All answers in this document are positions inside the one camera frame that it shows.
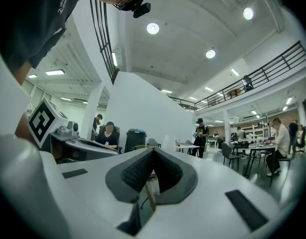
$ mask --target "desk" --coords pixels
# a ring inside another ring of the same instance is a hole
[[[217,148],[218,140],[208,140],[208,142],[214,142],[214,147]]]
[[[250,164],[250,159],[251,159],[251,154],[252,154],[252,152],[255,153],[256,150],[270,150],[270,151],[272,151],[272,155],[273,155],[273,165],[272,165],[272,171],[271,171],[272,175],[271,175],[270,185],[269,185],[269,187],[271,187],[272,180],[273,180],[273,176],[274,176],[274,162],[275,162],[275,158],[276,158],[276,156],[275,156],[276,147],[277,147],[276,144],[267,145],[267,146],[262,146],[262,147],[249,146],[250,154],[249,154],[249,159],[248,159],[248,163],[247,163],[247,168],[246,168],[244,174],[245,174],[245,175],[247,174],[248,167],[249,167],[249,164]],[[253,165],[254,156],[255,156],[255,154],[253,154],[251,166]]]
[[[184,153],[184,149],[188,149],[188,153],[189,155],[192,154],[192,149],[195,148],[199,148],[200,146],[196,146],[196,145],[180,145],[180,146],[176,146],[176,150],[178,150],[179,152],[182,150],[182,153]]]

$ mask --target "black t-shirt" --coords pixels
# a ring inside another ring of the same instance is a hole
[[[206,125],[203,125],[203,126],[198,126],[196,128],[196,134],[209,134],[209,128],[208,126]],[[194,144],[202,144],[202,143],[205,143],[206,142],[206,137],[196,137],[195,139],[195,143]]]
[[[291,122],[289,125],[289,129],[290,129],[289,130],[290,137],[295,137],[299,130],[298,124]]]
[[[95,137],[95,141],[100,144],[108,142],[109,145],[117,145],[116,133],[112,133],[109,137],[106,137],[104,131],[101,131],[98,136]]]
[[[0,53],[14,74],[29,61],[36,68],[66,29],[79,0],[5,0],[0,13]]]

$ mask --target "white column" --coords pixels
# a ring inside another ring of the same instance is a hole
[[[81,125],[80,136],[91,140],[92,126],[98,103],[103,91],[104,84],[100,83],[91,91],[88,104],[84,112],[83,122]]]
[[[223,120],[224,120],[224,134],[226,143],[229,145],[230,143],[230,136],[231,136],[231,129],[230,129],[230,123],[229,123],[229,115],[227,110],[223,110]]]

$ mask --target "floor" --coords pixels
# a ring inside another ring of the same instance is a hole
[[[206,152],[204,152],[204,159],[223,164],[224,157],[221,153],[217,153],[218,151],[218,148],[208,146]],[[246,165],[247,162],[248,158],[240,160],[238,173],[241,176],[243,166]],[[225,165],[228,166],[228,164],[229,161],[226,159]],[[289,172],[288,162],[280,162],[281,173],[273,177],[271,187],[269,187],[270,177],[266,176],[269,169],[266,168],[266,163],[263,164],[263,155],[261,157],[260,166],[258,166],[258,164],[259,159],[255,159],[249,180],[271,194],[280,204],[281,208],[300,197],[306,183],[306,153],[297,153],[295,155],[295,158],[291,161]],[[237,172],[237,161],[234,162],[233,170]]]

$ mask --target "ceiling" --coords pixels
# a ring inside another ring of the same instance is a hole
[[[83,104],[82,101],[88,100],[93,87],[100,80],[96,71],[87,66],[87,58],[81,52],[82,46],[72,36],[73,27],[73,21],[68,20],[67,30],[58,43],[36,69],[31,68],[28,76],[36,74],[37,78],[26,79],[52,96],[77,99],[77,102]],[[65,74],[48,76],[45,73],[58,69],[62,69]],[[108,94],[104,90],[99,104],[105,105],[107,102]]]
[[[292,97],[291,103],[288,105],[289,109],[295,108],[296,103],[302,102],[302,92],[306,90],[306,78],[286,87],[283,90],[277,91],[268,97],[258,99],[255,102],[251,102],[242,106],[238,106],[228,110],[232,124],[239,123],[242,120],[257,120],[255,115],[252,114],[252,110],[255,110],[259,116],[265,116],[266,113],[280,113],[286,105],[287,100]],[[209,116],[203,117],[203,119],[211,125],[223,125],[220,122],[214,122],[215,120],[224,121],[223,113],[218,112]]]
[[[156,88],[170,90],[172,96],[187,100],[192,95],[206,97],[205,85],[219,89],[236,81],[227,67],[236,63],[240,71],[246,72],[240,58],[275,29],[264,0],[145,2],[152,4],[151,12],[139,19],[129,15],[127,21],[132,26],[132,72]],[[246,7],[254,10],[252,20],[243,17]],[[146,30],[152,22],[160,27],[156,35]],[[205,53],[212,48],[216,57],[206,59]],[[221,72],[218,81],[215,77]]]

